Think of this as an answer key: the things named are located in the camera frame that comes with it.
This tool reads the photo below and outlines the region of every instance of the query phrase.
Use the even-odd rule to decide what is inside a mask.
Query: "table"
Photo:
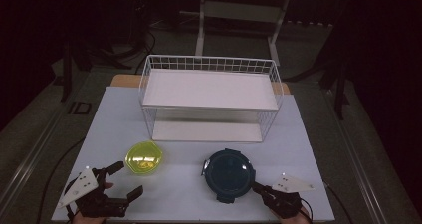
[[[139,76],[116,76],[97,110],[96,116],[72,168],[69,181],[86,167],[107,167],[124,160],[136,143],[148,140],[148,132],[134,84]],[[160,166],[149,175],[135,175],[124,168],[107,181],[115,186],[106,191],[110,197],[125,197],[143,185],[144,193],[133,201],[124,218],[110,221],[133,222],[276,222],[261,196],[249,191],[234,204],[216,200],[216,195],[201,176],[205,159],[224,148],[240,150],[257,171],[256,180],[272,185],[281,175],[292,175],[316,189],[300,195],[313,208],[315,221],[333,220],[317,163],[298,107],[286,95],[282,109],[262,143],[174,142],[157,143],[163,151]],[[56,209],[54,221],[67,220],[66,209]]]

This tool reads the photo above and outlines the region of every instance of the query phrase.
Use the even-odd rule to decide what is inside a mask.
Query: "gray floor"
[[[186,25],[186,29],[182,27],[176,31],[151,29],[156,39],[153,52],[194,55],[197,34]],[[329,31],[330,28],[321,26],[305,28],[293,24],[285,25],[277,42],[282,77],[295,75],[310,67]],[[124,63],[135,67],[143,55]],[[265,36],[228,36],[218,32],[207,33],[204,55],[270,58]],[[70,146],[86,135],[112,77],[133,71],[134,69],[117,70],[100,62],[89,73],[74,71],[74,91],[68,103],[60,103],[61,87],[50,85],[0,133],[0,190],[9,190],[8,194],[2,195],[1,203],[8,205],[7,208],[2,207],[4,218],[0,221],[35,223],[42,192],[54,165]],[[346,96],[350,104],[343,107],[345,119],[340,121],[332,111],[332,91],[321,90],[317,85],[320,75],[321,73],[315,74],[288,85],[300,108],[324,181],[336,191],[354,223],[422,223],[401,186],[352,83],[347,83],[346,86]],[[68,114],[72,101],[91,103],[93,109],[88,115]],[[32,149],[42,144],[43,149]],[[47,189],[41,223],[51,222],[51,215],[78,150],[79,146],[72,149],[56,169],[53,181]],[[29,154],[36,155],[38,152],[39,158],[28,157]],[[28,169],[27,166],[20,166],[21,163],[34,164],[35,168]],[[28,171],[25,175],[14,176],[17,170]],[[14,177],[21,178],[26,184],[8,187]],[[348,223],[338,201],[331,192],[327,193],[335,215],[335,221],[330,223]]]

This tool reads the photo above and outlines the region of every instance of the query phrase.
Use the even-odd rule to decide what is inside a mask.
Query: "yellow lid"
[[[146,174],[159,165],[161,158],[161,149],[150,140],[135,144],[127,153],[125,161],[134,173]]]

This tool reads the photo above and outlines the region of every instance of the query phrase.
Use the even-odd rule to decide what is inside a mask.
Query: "cable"
[[[112,58],[123,59],[123,58],[127,58],[127,57],[130,57],[130,56],[136,55],[136,53],[139,53],[141,48],[142,48],[142,42],[136,41],[134,46],[128,51],[117,53],[117,54],[109,53],[107,51],[103,51],[103,52],[105,52],[107,55],[109,55]]]
[[[44,200],[46,198],[46,194],[47,194],[47,189],[50,185],[50,181],[53,177],[53,174],[55,173],[57,167],[59,166],[59,164],[62,162],[63,158],[65,158],[66,155],[68,155],[68,153],[74,149],[76,146],[78,146],[79,144],[81,144],[83,141],[85,140],[85,138],[83,137],[81,140],[77,141],[75,144],[73,144],[59,159],[59,161],[57,161],[57,163],[55,164],[55,166],[53,167],[52,172],[50,173],[49,178],[47,179],[47,183],[44,186],[44,190],[43,190],[43,194],[42,194],[42,198],[41,198],[41,204],[40,204],[40,208],[38,209],[38,217],[37,217],[37,224],[40,223],[41,221],[41,214],[43,212],[43,206],[44,206]]]
[[[328,188],[328,190],[329,190],[329,191],[331,191],[332,195],[334,195],[335,199],[336,199],[336,200],[338,201],[338,203],[340,204],[340,206],[341,206],[341,208],[343,209],[343,211],[344,211],[345,215],[347,216],[348,222],[349,222],[350,224],[353,224],[353,221],[351,220],[351,216],[350,216],[350,214],[348,213],[347,209],[345,209],[345,206],[344,206],[344,204],[341,202],[340,198],[337,196],[337,194],[336,194],[336,193],[334,192],[334,190],[333,190],[333,189],[329,186],[329,184],[328,184],[328,183],[326,183],[325,181],[322,181],[322,182],[325,184],[326,188]]]
[[[301,198],[301,200],[307,204],[308,208],[310,209],[311,220],[314,220],[314,213],[313,213],[313,209],[311,208],[310,204],[306,200],[304,200],[303,198]]]
[[[145,59],[152,53],[152,50],[155,47],[155,40],[156,40],[155,39],[155,36],[151,32],[149,32],[149,31],[147,31],[146,33],[149,34],[152,37],[152,45],[151,45],[150,49],[148,49],[148,45],[145,45],[146,55],[142,58],[142,60],[139,62],[139,64],[137,65],[136,69],[134,70],[134,74],[135,75],[137,75],[137,71],[142,66],[142,64],[145,61]]]
[[[307,213],[305,213],[303,210],[299,209],[298,210],[306,219],[310,224],[313,224],[313,219],[311,219],[310,216],[307,215]]]
[[[134,56],[132,56],[130,58],[127,58],[125,60],[121,60],[120,62],[122,64],[124,64],[124,65],[127,65],[128,62],[133,61],[133,60],[139,58],[142,55],[142,53],[143,52],[139,52],[139,53],[137,53],[136,55],[134,55]],[[97,65],[97,64],[93,64],[93,67],[96,67],[96,68],[109,68],[108,65]]]
[[[196,20],[198,18],[199,18],[199,15],[195,15],[195,16],[193,16],[191,18],[188,18],[188,19],[186,19],[184,21],[179,22],[178,25],[182,25],[182,24],[188,23],[188,22],[193,21],[193,20]],[[168,24],[164,24],[166,26],[163,26],[163,27],[157,26],[160,23],[165,23],[165,20],[162,19],[162,20],[158,20],[156,22],[153,22],[153,23],[149,24],[149,27],[150,28],[153,28],[153,29],[157,29],[157,30],[171,30],[171,29],[174,28],[173,26],[168,25]]]

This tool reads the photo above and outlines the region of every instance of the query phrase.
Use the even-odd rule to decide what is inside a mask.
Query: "dark background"
[[[197,11],[199,0],[154,1],[149,5],[177,24],[175,12]],[[84,37],[98,47],[109,44],[115,35],[110,31],[127,36],[124,24],[105,22],[113,18],[100,12],[98,0],[0,2],[0,130],[53,80],[50,65],[62,57],[70,36]],[[109,8],[119,5],[124,14],[124,2]],[[304,25],[327,24],[336,21],[343,5],[338,0],[292,0],[287,18]],[[420,214],[421,9],[422,0],[352,0],[321,51],[325,59],[352,55],[347,76]]]

